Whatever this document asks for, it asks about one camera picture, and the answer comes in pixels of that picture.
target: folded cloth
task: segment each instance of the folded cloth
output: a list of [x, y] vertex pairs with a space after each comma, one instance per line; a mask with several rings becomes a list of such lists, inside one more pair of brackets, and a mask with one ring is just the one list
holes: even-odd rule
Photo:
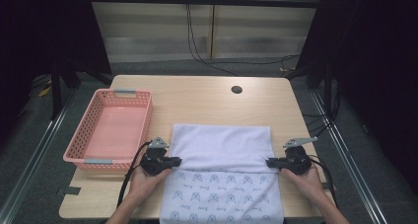
[[266, 126], [175, 124], [160, 223], [283, 223]]

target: black round hole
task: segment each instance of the black round hole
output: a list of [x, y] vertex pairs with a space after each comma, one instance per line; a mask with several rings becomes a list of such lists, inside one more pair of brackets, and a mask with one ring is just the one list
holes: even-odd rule
[[243, 92], [243, 88], [240, 86], [234, 86], [231, 88], [231, 91], [233, 91], [233, 93], [235, 94], [240, 94]]

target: light wood tabletop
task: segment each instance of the light wood tabletop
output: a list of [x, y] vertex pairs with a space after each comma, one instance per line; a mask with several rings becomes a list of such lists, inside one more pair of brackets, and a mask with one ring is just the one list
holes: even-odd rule
[[[242, 88], [236, 94], [234, 86]], [[295, 95], [287, 79], [209, 76], [119, 75], [113, 89], [143, 89], [152, 92], [153, 112], [147, 141], [161, 136], [170, 143], [175, 123], [269, 126], [276, 157], [284, 157], [283, 145], [296, 137], [309, 137]], [[304, 145], [315, 155], [314, 146]], [[323, 171], [319, 170], [324, 181]], [[63, 218], [108, 218], [115, 210], [124, 173], [103, 174], [77, 169], [59, 209]], [[286, 177], [279, 176], [285, 217], [320, 216]], [[164, 184], [141, 205], [133, 218], [157, 219]]]

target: pink plastic basket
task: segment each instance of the pink plastic basket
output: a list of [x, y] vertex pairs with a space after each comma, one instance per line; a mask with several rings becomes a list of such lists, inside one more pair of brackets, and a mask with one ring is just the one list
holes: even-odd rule
[[98, 89], [63, 156], [84, 170], [129, 169], [145, 142], [151, 92]]

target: forearm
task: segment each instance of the forearm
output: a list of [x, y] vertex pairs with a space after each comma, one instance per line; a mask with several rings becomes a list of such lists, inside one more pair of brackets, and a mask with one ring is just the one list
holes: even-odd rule
[[126, 195], [106, 223], [128, 223], [133, 211], [140, 203], [141, 199], [138, 199], [138, 197]]
[[318, 192], [313, 196], [313, 204], [322, 213], [326, 224], [348, 224], [348, 220], [342, 215], [340, 210], [334, 205], [325, 192]]

